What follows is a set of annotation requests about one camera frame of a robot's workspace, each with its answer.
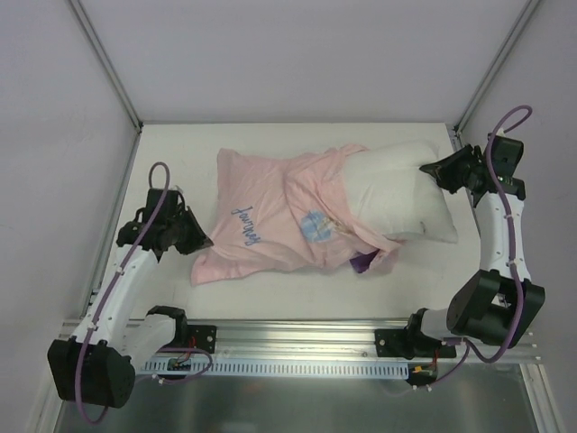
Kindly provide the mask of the white pillow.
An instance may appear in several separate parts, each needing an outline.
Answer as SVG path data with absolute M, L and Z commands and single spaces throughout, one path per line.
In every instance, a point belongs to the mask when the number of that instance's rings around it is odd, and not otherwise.
M 348 156 L 342 176 L 352 215 L 393 241 L 458 241 L 443 191 L 420 167 L 437 160 L 429 141 L 394 143 Z

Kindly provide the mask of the pink Journey pillow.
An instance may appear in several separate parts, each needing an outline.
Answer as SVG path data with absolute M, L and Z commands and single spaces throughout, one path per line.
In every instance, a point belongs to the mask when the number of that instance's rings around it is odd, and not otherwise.
M 343 166 L 365 150 L 347 144 L 290 159 L 220 150 L 213 245 L 195 260 L 192 283 L 332 270 L 363 254 L 375 268 L 396 255 L 401 244 L 361 222 L 347 202 Z

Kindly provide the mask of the purple Elsa pillowcase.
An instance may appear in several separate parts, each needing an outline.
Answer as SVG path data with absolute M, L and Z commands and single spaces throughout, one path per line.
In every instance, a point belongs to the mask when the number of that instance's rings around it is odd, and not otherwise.
M 349 264 L 357 274 L 363 274 L 370 269 L 371 263 L 374 261 L 378 253 L 378 250 L 367 254 L 358 253 L 349 260 Z

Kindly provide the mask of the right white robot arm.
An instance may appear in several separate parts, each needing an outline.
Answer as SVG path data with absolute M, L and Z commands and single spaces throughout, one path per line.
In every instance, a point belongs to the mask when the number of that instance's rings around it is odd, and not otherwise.
M 480 269 L 443 310 L 420 309 L 405 328 L 408 356 L 423 356 L 463 341 L 485 363 L 499 360 L 523 336 L 545 303 L 531 281 L 523 252 L 525 183 L 515 178 L 519 140 L 496 135 L 487 147 L 467 145 L 420 170 L 450 193 L 465 188 L 481 240 Z

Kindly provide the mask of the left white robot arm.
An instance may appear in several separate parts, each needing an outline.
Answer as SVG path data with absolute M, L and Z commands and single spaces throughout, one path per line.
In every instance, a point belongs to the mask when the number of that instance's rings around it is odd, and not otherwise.
M 177 352 L 191 334 L 184 309 L 154 306 L 136 329 L 127 325 L 163 254 L 189 255 L 212 242 L 177 189 L 148 191 L 146 204 L 118 232 L 113 269 L 76 329 L 50 344 L 47 358 L 59 397 L 119 409 L 137 373 L 157 352 Z

